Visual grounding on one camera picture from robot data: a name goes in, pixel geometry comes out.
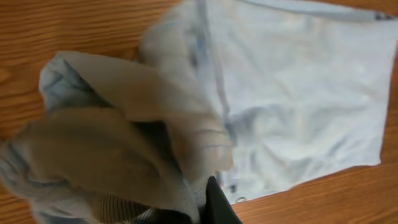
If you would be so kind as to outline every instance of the wooden table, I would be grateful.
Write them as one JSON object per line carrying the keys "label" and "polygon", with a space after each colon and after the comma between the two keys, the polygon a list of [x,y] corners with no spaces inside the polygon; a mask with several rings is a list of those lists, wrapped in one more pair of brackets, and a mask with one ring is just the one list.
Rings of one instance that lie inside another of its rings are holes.
{"label": "wooden table", "polygon": [[[0,136],[43,115],[39,71],[57,50],[134,57],[139,36],[178,0],[0,0]],[[398,0],[322,0],[398,14]],[[382,164],[359,167],[234,206],[245,224],[398,223],[398,67]],[[0,224],[34,223],[0,187]]]}

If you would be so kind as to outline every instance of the folded cloth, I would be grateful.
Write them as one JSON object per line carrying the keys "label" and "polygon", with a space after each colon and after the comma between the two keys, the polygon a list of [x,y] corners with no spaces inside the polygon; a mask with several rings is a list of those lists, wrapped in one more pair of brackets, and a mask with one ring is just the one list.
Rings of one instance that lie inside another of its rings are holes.
{"label": "folded cloth", "polygon": [[192,0],[148,30],[161,75],[189,74],[234,142],[230,203],[380,163],[398,21],[291,0]]}
{"label": "folded cloth", "polygon": [[198,223],[208,178],[231,167],[231,144],[195,85],[127,60],[58,53],[40,74],[46,118],[0,150],[5,186],[43,222],[117,223],[161,209]]}

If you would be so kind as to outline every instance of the wood grain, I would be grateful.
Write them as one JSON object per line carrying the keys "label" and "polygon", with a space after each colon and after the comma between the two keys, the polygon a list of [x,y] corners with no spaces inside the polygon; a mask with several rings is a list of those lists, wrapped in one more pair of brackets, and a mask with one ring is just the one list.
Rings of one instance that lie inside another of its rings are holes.
{"label": "wood grain", "polygon": [[[323,0],[398,14],[398,0]],[[134,57],[142,32],[178,0],[0,0],[0,137],[43,115],[39,71],[58,50]],[[234,206],[250,223],[398,223],[398,69],[382,165],[359,167]],[[0,187],[0,224],[33,224]]]}

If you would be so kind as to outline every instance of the garment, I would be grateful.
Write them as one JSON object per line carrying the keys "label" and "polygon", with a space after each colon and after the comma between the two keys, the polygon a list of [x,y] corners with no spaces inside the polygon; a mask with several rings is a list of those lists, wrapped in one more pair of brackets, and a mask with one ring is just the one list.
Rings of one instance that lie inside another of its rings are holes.
{"label": "garment", "polygon": [[2,145],[5,186],[44,223],[117,223],[163,210],[198,223],[208,178],[231,166],[230,143],[186,84],[135,62],[59,52],[40,74],[46,118]]}
{"label": "garment", "polygon": [[192,0],[140,52],[160,73],[199,81],[234,142],[234,168],[218,180],[235,203],[380,163],[397,39],[396,18],[378,12]]}

